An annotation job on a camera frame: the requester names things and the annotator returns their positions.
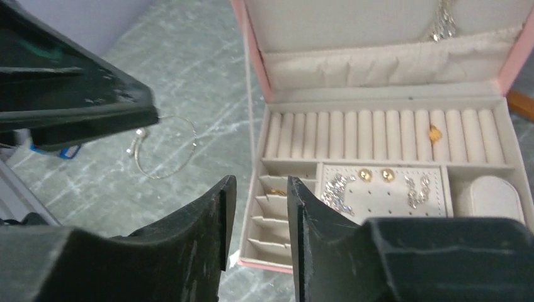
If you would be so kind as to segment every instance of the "gold ring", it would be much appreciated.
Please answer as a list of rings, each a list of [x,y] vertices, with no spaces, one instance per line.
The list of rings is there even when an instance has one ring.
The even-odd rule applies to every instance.
[[[443,135],[441,134],[441,131],[434,125],[430,125],[430,131],[428,132],[428,137],[430,138],[430,142],[432,145],[434,145],[438,140],[441,139]]]
[[[270,194],[280,195],[280,196],[287,196],[286,192],[284,192],[282,190],[271,189],[271,191],[269,193]]]

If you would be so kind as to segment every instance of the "orange object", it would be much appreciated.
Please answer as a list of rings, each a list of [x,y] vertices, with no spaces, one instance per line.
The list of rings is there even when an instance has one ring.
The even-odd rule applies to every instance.
[[[511,90],[506,96],[508,106],[515,113],[534,121],[534,99]]]

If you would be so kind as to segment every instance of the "earring display pad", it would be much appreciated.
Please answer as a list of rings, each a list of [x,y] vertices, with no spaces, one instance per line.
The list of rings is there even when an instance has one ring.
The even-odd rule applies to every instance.
[[[357,180],[349,182],[344,190],[344,203],[352,207],[354,216],[342,213],[351,221],[362,224],[369,217],[446,217],[445,197],[443,183],[439,168],[392,168],[395,179],[385,182],[382,179],[383,166],[353,166],[353,165],[324,165],[322,169],[322,181],[318,196],[321,196],[324,186],[333,180],[336,174],[342,176],[356,176]],[[363,182],[358,177],[358,172],[368,169],[373,177],[370,182]],[[417,205],[414,209],[408,204],[409,188],[405,176],[413,179],[417,192],[422,190],[421,177],[428,176],[430,180],[430,193],[428,201]]]
[[[272,113],[264,158],[505,164],[489,109]]]

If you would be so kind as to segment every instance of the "jewelry box lid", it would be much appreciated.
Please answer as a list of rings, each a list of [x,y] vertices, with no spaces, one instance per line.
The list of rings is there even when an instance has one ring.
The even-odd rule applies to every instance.
[[[232,5],[267,102],[273,92],[457,89],[466,83],[491,83],[506,94],[534,48],[534,0],[232,0]],[[441,19],[450,28],[449,17],[455,34],[435,42],[432,26]]]

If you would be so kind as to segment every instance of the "ring roll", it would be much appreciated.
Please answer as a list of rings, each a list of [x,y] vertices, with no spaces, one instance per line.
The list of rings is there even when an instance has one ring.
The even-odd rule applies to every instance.
[[[317,141],[315,143],[315,157],[318,159],[328,158],[328,146],[330,134],[328,112],[320,112],[317,117]]]
[[[369,110],[358,113],[358,157],[373,159],[373,114]]]
[[[387,159],[387,137],[384,111],[373,112],[373,153],[374,159]]]
[[[317,113],[306,114],[306,126],[304,130],[304,150],[302,157],[305,159],[315,158],[315,141],[317,140]]]
[[[265,145],[264,157],[267,159],[274,159],[278,154],[278,144],[280,142],[280,131],[282,125],[282,114],[278,112],[271,113],[271,121],[269,122],[269,132],[267,144]]]
[[[354,111],[345,114],[345,158],[358,158],[358,115]]]
[[[278,146],[278,158],[288,159],[291,157],[291,139],[293,137],[293,113],[285,113],[282,118],[282,129],[280,132],[280,145]]]
[[[400,128],[402,159],[417,160],[416,126],[413,111],[402,110],[400,112]]]
[[[418,160],[421,162],[431,162],[432,157],[432,143],[429,137],[430,131],[430,117],[428,111],[416,111],[416,140],[418,150]]]
[[[304,113],[295,114],[295,127],[293,129],[293,140],[291,142],[291,158],[302,158],[304,149],[304,130],[306,127],[306,115]]]
[[[490,164],[504,164],[503,146],[499,139],[499,132],[493,112],[489,109],[480,110],[479,120],[487,162]]]
[[[469,162],[487,162],[484,139],[480,129],[479,115],[474,109],[462,112],[463,135]]]
[[[449,138],[445,112],[442,110],[432,110],[432,112],[430,112],[430,123],[441,132],[441,138],[435,141],[432,145],[434,160],[437,162],[449,162]]]
[[[387,130],[387,158],[402,160],[401,118],[396,110],[389,110],[385,114]]]
[[[467,162],[465,138],[463,137],[462,117],[458,110],[448,110],[445,113],[447,132],[449,134],[449,148],[451,161]]]
[[[330,158],[343,158],[343,138],[344,138],[344,116],[343,112],[333,111],[330,113]]]

